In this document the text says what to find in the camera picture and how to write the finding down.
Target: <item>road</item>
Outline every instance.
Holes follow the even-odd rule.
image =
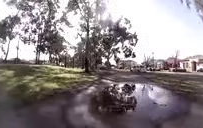
[[[10,108],[0,115],[0,128],[203,128],[203,105],[147,81],[142,74],[108,71],[84,91],[70,91],[39,103]],[[109,84],[134,83],[134,112],[92,111],[91,95]]]

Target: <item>house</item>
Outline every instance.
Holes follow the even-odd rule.
[[[165,60],[162,59],[155,60],[154,67],[158,69],[165,69]]]
[[[120,60],[117,64],[117,68],[119,69],[125,69],[125,68],[132,68],[134,66],[137,66],[137,62],[133,60]]]
[[[194,55],[181,60],[180,65],[183,69],[193,72],[203,68],[203,55]]]
[[[180,59],[175,57],[169,57],[165,60],[165,69],[169,68],[179,68],[180,67]]]

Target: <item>puddle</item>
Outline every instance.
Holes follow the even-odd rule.
[[[93,111],[104,115],[142,115],[151,121],[163,122],[182,116],[189,103],[171,91],[148,84],[110,84],[91,98]]]

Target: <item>green lawn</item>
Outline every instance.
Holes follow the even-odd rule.
[[[77,68],[38,65],[0,65],[0,90],[21,101],[43,97],[53,89],[78,86],[97,77]]]

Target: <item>grass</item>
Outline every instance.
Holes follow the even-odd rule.
[[[203,103],[203,76],[148,73],[144,77],[178,94]]]
[[[79,85],[77,83],[96,79],[77,68],[0,65],[0,91],[23,102],[42,98],[54,89],[74,88]]]

